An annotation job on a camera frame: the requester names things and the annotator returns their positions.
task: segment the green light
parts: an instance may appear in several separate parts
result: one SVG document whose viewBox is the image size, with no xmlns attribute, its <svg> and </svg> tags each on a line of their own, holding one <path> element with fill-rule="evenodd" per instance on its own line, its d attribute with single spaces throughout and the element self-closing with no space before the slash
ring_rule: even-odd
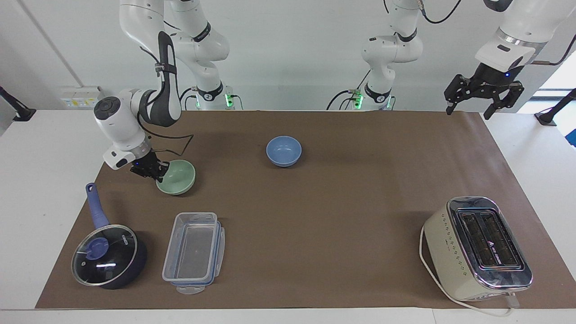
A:
<svg viewBox="0 0 576 324">
<path fill-rule="evenodd" d="M 232 100 L 229 94 L 225 94 L 225 96 L 226 96 L 226 105 L 228 107 L 232 107 L 234 105 L 234 101 Z"/>
<path fill-rule="evenodd" d="M 354 103 L 355 108 L 356 109 L 361 109 L 362 108 L 362 102 L 364 101 L 364 96 L 362 95 L 358 95 L 358 98 L 356 99 L 356 102 Z"/>
</svg>

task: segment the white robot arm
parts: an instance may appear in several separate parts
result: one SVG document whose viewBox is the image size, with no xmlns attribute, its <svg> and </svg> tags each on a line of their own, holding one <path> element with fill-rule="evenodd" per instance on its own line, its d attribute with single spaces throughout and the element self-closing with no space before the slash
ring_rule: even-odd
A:
<svg viewBox="0 0 576 324">
<path fill-rule="evenodd" d="M 390 27 L 394 35 L 372 37 L 362 49 L 362 58 L 370 65 L 370 76 L 362 88 L 363 100 L 358 109 L 385 109 L 396 77 L 389 64 L 412 62 L 422 54 L 422 40 L 416 30 L 420 15 L 418 1 L 393 0 L 391 9 Z"/>
<path fill-rule="evenodd" d="M 531 64 L 554 36 L 556 28 L 576 8 L 572 0 L 484 0 L 490 9 L 504 13 L 504 22 L 477 53 L 480 65 L 471 78 L 454 77 L 444 91 L 450 115 L 456 105 L 478 97 L 492 99 L 484 113 L 489 119 L 496 110 L 510 108 L 524 90 L 514 81 L 524 66 Z M 509 91 L 501 99 L 502 92 Z"/>
<path fill-rule="evenodd" d="M 181 30 L 173 37 L 164 32 L 164 0 L 120 0 L 120 26 L 154 58 L 159 89 L 123 90 L 94 108 L 98 126 L 112 141 L 104 153 L 105 162 L 112 169 L 132 163 L 130 171 L 160 182 L 168 164 L 156 158 L 138 119 L 141 116 L 145 122 L 163 127 L 179 119 L 182 108 L 176 58 L 196 77 L 197 106 L 211 110 L 230 107 L 226 87 L 212 63 L 228 57 L 228 42 L 212 29 L 199 0 L 166 1 Z"/>
</svg>

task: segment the brown table mat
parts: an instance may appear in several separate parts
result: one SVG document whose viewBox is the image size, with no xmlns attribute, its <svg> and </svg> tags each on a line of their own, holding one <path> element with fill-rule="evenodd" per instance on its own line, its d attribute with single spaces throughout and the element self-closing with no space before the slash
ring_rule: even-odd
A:
<svg viewBox="0 0 576 324">
<path fill-rule="evenodd" d="M 502 209 L 534 273 L 517 294 L 522 308 L 576 308 L 572 275 L 478 114 L 197 111 L 153 129 L 195 134 L 184 156 L 198 172 L 188 193 L 165 195 L 128 167 L 104 165 L 96 180 L 110 221 L 146 242 L 144 271 L 117 291 L 74 280 L 71 257 L 93 230 L 85 204 L 36 308 L 458 308 L 423 267 L 418 236 L 461 195 Z M 268 161 L 277 135 L 302 143 L 295 166 Z M 185 143 L 153 141 L 156 149 Z M 198 295 L 161 277 L 180 212 L 214 212 L 226 229 L 221 274 Z M 506 307 L 503 299 L 474 305 Z"/>
</svg>

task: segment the plastic food container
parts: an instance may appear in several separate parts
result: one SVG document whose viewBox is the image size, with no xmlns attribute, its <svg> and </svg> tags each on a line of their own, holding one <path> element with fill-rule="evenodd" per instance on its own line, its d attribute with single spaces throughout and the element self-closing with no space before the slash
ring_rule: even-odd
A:
<svg viewBox="0 0 576 324">
<path fill-rule="evenodd" d="M 214 213 L 180 213 L 174 220 L 162 278 L 185 295 L 199 293 L 220 274 L 225 235 Z"/>
</svg>

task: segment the black joint cap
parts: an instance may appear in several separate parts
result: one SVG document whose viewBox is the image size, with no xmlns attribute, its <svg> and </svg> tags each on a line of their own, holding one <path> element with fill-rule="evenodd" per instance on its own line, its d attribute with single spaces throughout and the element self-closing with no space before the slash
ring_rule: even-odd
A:
<svg viewBox="0 0 576 324">
<path fill-rule="evenodd" d="M 94 107 L 94 116 L 99 120 L 106 120 L 120 109 L 120 99 L 117 97 L 106 97 Z"/>
</svg>

